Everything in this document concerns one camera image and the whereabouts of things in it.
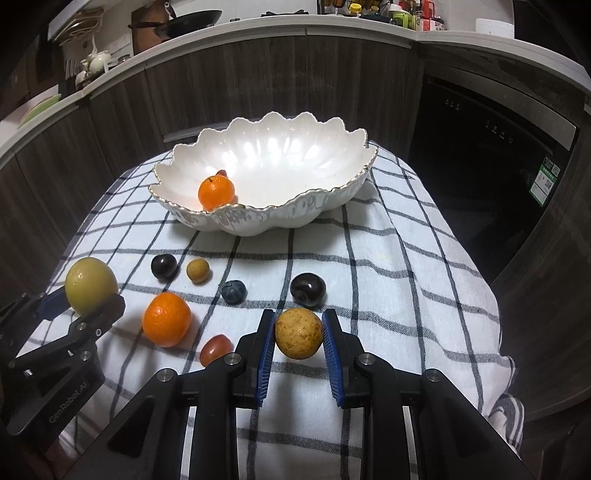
orange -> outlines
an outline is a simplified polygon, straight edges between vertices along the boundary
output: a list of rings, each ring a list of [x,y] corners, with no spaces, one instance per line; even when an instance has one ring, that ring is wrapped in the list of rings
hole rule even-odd
[[[158,346],[175,346],[191,325],[193,315],[187,302],[170,292],[156,296],[142,318],[144,335]]]
[[[199,201],[205,210],[213,210],[234,201],[234,184],[224,175],[207,177],[199,187]]]

white plaid cloth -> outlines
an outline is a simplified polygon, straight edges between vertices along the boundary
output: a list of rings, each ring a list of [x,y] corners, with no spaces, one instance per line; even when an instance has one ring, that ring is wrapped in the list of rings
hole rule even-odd
[[[343,330],[395,368],[443,371],[518,448],[524,411],[505,393],[515,368],[499,354],[496,300],[406,163],[380,149],[370,179],[346,205],[302,228],[240,238],[191,230],[151,198],[151,170],[170,158],[170,152],[159,155],[115,182],[71,241],[48,289],[64,284],[76,260],[93,256],[111,266],[126,302],[124,316],[97,343],[106,381],[63,433],[78,451],[159,369],[198,370],[199,350],[212,336],[223,333],[236,345],[256,331],[263,309],[297,306],[289,284],[302,272],[326,281],[318,313],[336,309]],[[181,266],[167,283],[150,271],[153,256],[163,253],[175,255]],[[184,273],[195,257],[206,258],[213,271],[202,286]],[[233,279],[248,289],[238,306],[220,296],[221,284]],[[144,309],[163,290],[184,298],[194,314],[185,338],[168,349],[141,332]],[[63,336],[73,315],[43,321],[24,350]],[[194,412],[186,453],[192,417]],[[336,406],[322,348],[305,361],[276,349],[263,407],[239,410],[237,426],[241,478],[359,478],[362,413]]]

cherry tomato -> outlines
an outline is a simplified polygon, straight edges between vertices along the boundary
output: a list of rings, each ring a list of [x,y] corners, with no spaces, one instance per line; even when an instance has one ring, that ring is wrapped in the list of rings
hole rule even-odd
[[[211,337],[207,343],[203,345],[203,348],[201,348],[199,361],[204,367],[206,367],[214,360],[233,351],[234,346],[227,336],[216,335],[215,337]]]

white countertop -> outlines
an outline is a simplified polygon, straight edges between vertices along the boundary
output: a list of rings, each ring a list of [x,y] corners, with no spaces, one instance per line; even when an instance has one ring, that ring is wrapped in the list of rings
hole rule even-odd
[[[18,151],[23,142],[77,108],[76,102],[96,96],[141,70],[196,50],[252,38],[290,35],[334,35],[364,38],[408,47],[412,43],[466,46],[491,51],[555,74],[567,83],[591,95],[591,79],[585,69],[573,60],[538,45],[521,40],[496,37],[476,32],[416,32],[381,22],[335,15],[278,15],[215,25],[179,38],[168,40],[146,50],[122,65],[105,73],[73,95],[48,108],[20,128],[6,143],[0,145],[0,167],[11,151]]]

frying pan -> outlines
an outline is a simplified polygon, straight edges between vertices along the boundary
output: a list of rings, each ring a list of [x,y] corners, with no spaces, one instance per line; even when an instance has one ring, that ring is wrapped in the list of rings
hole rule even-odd
[[[194,12],[192,14],[181,15],[177,17],[174,13],[172,5],[168,2],[164,4],[166,11],[172,17],[172,20],[167,22],[136,22],[127,25],[128,28],[153,28],[154,34],[158,35],[162,40],[170,40],[171,38],[180,37],[186,33],[191,33],[209,25],[215,25],[222,16],[221,10],[203,10],[201,12]]]

